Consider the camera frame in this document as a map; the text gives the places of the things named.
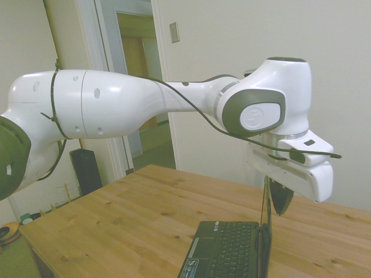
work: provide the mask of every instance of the laptop screen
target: laptop screen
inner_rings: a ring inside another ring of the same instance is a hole
[[[259,250],[259,278],[266,278],[268,276],[269,258],[272,246],[272,214],[271,214],[271,190],[270,190],[271,179],[265,177],[264,183],[264,197],[263,205],[261,208],[261,220],[260,225],[263,228],[262,237],[260,241]]]

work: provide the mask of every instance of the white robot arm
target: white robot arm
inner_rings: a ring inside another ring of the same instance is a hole
[[[256,137],[249,164],[321,202],[332,191],[333,148],[308,130],[310,102],[310,67],[296,58],[269,58],[242,80],[161,83],[86,70],[24,75],[0,116],[0,200],[43,177],[65,138],[125,136],[157,114],[198,107],[232,136]]]

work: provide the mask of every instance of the wooden table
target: wooden table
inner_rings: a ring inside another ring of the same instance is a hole
[[[55,277],[175,278],[202,220],[258,221],[263,190],[147,166],[20,228]],[[371,277],[371,212],[295,196],[268,277]]]

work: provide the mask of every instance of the light switch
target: light switch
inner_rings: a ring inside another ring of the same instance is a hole
[[[172,43],[176,43],[180,41],[177,22],[170,24],[170,36],[172,37]]]

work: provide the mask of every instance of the doorway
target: doorway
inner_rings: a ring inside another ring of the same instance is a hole
[[[118,12],[117,20],[128,74],[162,80],[153,17]],[[167,113],[149,119],[128,140],[134,170],[149,164],[176,168]]]

